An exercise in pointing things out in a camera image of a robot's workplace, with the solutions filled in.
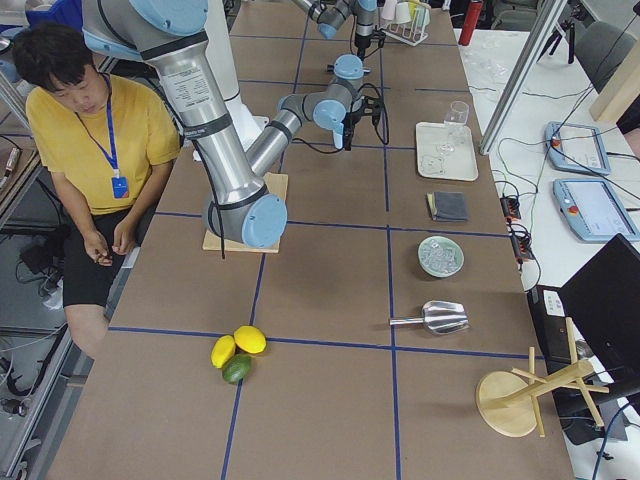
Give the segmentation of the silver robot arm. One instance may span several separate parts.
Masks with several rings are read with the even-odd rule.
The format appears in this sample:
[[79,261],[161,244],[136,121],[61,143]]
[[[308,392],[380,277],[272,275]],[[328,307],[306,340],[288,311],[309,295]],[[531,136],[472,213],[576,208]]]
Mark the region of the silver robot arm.
[[318,25],[318,31],[325,39],[334,38],[343,24],[353,18],[356,55],[360,59],[365,58],[376,33],[376,1],[337,0],[332,6],[326,5],[323,1],[293,0],[293,3]]
[[252,248],[277,243],[288,213],[264,176],[306,122],[331,131],[342,145],[346,118],[363,104],[362,60],[338,57],[324,90],[284,97],[267,119],[242,102],[221,2],[85,1],[82,14],[91,50],[156,70],[209,178],[207,228],[222,241]]

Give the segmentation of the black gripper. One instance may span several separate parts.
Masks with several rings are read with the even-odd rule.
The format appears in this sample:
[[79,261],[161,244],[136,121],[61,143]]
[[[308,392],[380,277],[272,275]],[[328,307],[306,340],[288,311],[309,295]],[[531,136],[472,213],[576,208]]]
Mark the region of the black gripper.
[[356,54],[360,59],[366,58],[366,52],[373,36],[373,20],[370,17],[357,17],[355,20]]
[[355,127],[362,118],[363,103],[352,103],[347,109],[347,113],[344,117],[344,150],[352,150],[352,141],[355,132]]

